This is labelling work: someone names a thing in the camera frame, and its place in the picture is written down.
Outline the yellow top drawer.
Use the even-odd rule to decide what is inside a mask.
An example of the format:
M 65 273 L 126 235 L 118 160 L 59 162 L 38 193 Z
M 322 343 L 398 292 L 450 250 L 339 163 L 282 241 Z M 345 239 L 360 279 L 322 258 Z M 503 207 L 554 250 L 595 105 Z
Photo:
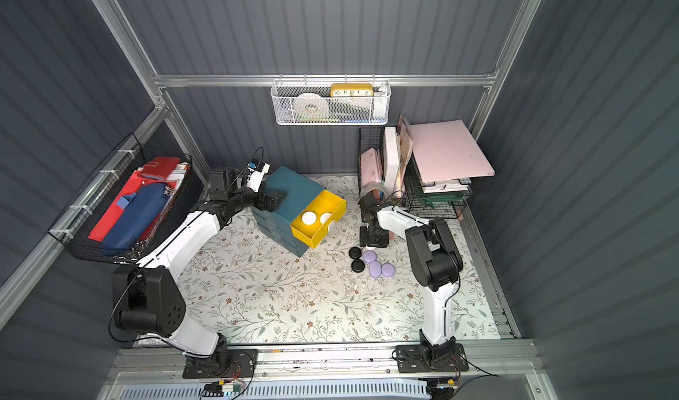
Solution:
M 322 191 L 293 221 L 291 224 L 292 234 L 309 248 L 316 248 L 327 236 L 330 226 L 339 221 L 346 214 L 346 210 L 346 200 L 330 191 Z M 318 216 L 318 221 L 314 225 L 307 226 L 302 223 L 301 217 L 305 211 L 312 211 Z M 332 213 L 330 224 L 322 224 L 319 221 L 320 216 L 324 213 Z

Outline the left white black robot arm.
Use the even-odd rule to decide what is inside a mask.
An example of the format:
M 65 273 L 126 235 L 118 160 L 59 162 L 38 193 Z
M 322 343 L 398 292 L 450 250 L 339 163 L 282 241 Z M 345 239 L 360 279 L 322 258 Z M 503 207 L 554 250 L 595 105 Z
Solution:
M 114 273 L 115 305 L 108 326 L 134 333 L 142 341 L 157 339 L 192 359 L 214 359 L 228 354 L 227 341 L 201 324 L 187 308 L 178 279 L 192 258 L 220 230 L 247 208 L 274 212 L 288 193 L 273 188 L 256 171 L 244 185 L 208 190 L 180 226 L 136 265 L 122 265 Z

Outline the teal drawer cabinet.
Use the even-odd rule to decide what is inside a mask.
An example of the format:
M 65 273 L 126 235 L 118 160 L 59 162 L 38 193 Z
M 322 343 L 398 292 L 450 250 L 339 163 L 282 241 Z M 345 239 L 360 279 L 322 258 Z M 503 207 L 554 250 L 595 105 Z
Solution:
M 281 166 L 265 180 L 265 189 L 286 194 L 274 212 L 251 207 L 257 226 L 267 237 L 300 258 L 309 246 L 297 239 L 291 225 L 325 189 L 311 179 Z

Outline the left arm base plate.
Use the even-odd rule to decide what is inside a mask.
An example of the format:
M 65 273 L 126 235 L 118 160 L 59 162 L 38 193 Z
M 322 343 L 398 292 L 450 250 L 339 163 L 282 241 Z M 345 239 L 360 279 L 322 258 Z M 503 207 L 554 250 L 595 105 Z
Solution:
M 250 378 L 256 370 L 257 359 L 256 349 L 217 349 L 208 358 L 188 357 L 182 378 L 185 380 Z

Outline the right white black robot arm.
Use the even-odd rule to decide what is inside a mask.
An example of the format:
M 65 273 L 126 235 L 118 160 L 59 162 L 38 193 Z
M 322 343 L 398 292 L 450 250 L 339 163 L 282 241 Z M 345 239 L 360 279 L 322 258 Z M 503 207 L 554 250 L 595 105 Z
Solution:
M 429 362 L 455 351 L 452 302 L 461 288 L 463 259 L 447 222 L 425 219 L 368 194 L 358 201 L 366 225 L 360 230 L 362 247 L 385 248 L 389 235 L 405 241 L 417 282 L 428 290 L 423 298 L 420 329 L 421 357 Z

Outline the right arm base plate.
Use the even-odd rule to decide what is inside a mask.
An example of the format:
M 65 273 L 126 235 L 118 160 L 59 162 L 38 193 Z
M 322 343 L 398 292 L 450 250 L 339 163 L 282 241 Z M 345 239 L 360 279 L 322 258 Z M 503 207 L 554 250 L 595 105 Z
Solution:
M 423 352 L 419 346 L 400 344 L 392 351 L 391 358 L 400 373 L 463 373 L 470 369 L 464 355 L 460 343 L 438 356 Z

